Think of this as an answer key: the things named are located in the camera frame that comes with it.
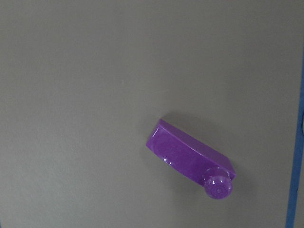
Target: blue edge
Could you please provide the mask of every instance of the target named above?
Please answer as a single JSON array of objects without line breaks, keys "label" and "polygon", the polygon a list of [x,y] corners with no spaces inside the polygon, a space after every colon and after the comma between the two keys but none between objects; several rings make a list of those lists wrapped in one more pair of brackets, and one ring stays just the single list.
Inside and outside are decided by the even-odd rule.
[{"label": "blue edge", "polygon": [[288,200],[285,228],[293,228],[295,221],[294,220],[295,210],[296,210],[296,202],[298,197],[301,164],[302,164],[302,156],[303,156],[303,145],[304,145],[304,135],[302,130],[303,116],[304,116],[304,56],[302,62],[302,79],[301,79],[298,121],[297,121],[295,144],[294,144],[294,161],[293,161],[293,169],[290,180],[289,200]]}]

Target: blue line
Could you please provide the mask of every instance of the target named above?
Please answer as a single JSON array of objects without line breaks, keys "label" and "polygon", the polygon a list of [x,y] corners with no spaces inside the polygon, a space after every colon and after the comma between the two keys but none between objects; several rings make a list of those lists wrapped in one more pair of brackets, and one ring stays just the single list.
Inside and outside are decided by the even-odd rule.
[{"label": "blue line", "polygon": [[290,180],[289,201],[287,208],[287,217],[285,228],[294,227],[296,202],[298,197],[298,188],[301,174],[301,164],[303,156],[304,135],[302,130],[304,117],[304,56],[302,66],[302,81],[300,91],[300,102],[298,111],[298,121],[296,127],[295,145],[294,145],[294,161]]}]

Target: purple object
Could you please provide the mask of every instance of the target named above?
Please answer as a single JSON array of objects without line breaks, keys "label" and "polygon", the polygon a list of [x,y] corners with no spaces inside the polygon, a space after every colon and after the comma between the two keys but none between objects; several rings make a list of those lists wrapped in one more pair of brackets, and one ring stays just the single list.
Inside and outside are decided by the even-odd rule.
[{"label": "purple object", "polygon": [[229,159],[162,119],[146,146],[175,170],[205,188],[214,199],[232,192],[235,171]]}]

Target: glossy purple surface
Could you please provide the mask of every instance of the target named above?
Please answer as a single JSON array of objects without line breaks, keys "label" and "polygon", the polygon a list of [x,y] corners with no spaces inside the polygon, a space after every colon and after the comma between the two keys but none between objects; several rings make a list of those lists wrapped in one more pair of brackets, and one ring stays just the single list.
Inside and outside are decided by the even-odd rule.
[{"label": "glossy purple surface", "polygon": [[175,170],[204,186],[212,198],[231,193],[236,174],[229,159],[162,119],[146,145]]}]

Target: blue tape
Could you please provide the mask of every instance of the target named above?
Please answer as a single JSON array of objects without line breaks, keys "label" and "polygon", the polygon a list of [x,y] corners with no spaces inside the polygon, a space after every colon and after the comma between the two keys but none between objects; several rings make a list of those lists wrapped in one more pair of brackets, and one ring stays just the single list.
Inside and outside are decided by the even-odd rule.
[{"label": "blue tape", "polygon": [[301,79],[301,90],[300,90],[300,102],[299,102],[298,121],[297,121],[295,145],[294,145],[294,161],[293,161],[293,169],[290,180],[289,200],[288,200],[285,228],[294,227],[296,202],[298,198],[301,164],[303,157],[304,135],[303,135],[302,126],[303,126],[303,117],[304,117],[304,56],[303,56],[302,67],[303,68],[302,68],[302,79]]}]

